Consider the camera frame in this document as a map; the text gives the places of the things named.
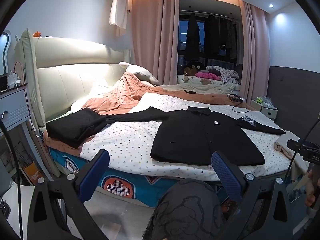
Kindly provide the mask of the person's right hand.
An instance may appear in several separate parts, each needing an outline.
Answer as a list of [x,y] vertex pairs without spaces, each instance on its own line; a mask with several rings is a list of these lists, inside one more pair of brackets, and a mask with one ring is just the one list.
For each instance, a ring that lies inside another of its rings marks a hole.
[[305,204],[310,207],[316,200],[314,196],[315,190],[319,187],[319,166],[313,165],[308,172],[308,182],[306,184],[306,200]]

